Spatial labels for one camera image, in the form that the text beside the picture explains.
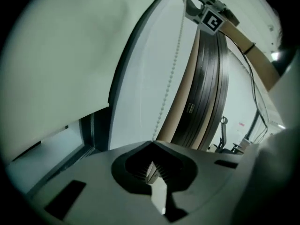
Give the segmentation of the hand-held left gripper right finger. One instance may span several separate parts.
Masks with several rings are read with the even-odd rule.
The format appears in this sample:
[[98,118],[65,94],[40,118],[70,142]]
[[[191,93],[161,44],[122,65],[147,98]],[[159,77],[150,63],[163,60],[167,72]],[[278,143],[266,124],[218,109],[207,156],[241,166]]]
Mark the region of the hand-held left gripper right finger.
[[145,182],[159,214],[175,222],[194,213],[221,189],[239,158],[150,143],[145,147]]

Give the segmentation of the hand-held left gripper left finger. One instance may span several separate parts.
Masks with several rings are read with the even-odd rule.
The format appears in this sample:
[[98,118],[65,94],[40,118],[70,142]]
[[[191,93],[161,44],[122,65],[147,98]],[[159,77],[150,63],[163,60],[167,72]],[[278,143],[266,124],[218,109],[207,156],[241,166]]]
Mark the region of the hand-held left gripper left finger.
[[[166,218],[151,202],[150,196],[131,194],[113,178],[111,165],[120,155],[142,143],[83,158],[50,181],[32,198],[32,204],[48,225],[165,225]],[[71,181],[85,183],[63,220],[45,211],[45,207]]]

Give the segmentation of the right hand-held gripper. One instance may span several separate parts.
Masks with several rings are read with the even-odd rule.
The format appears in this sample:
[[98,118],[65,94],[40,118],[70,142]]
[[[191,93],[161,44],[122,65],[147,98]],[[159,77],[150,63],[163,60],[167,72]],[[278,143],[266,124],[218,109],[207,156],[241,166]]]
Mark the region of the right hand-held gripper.
[[186,1],[186,18],[200,23],[199,28],[208,34],[214,35],[220,30],[225,21],[230,21],[234,26],[238,26],[240,21],[234,13],[220,0],[198,0],[198,8],[192,0]]

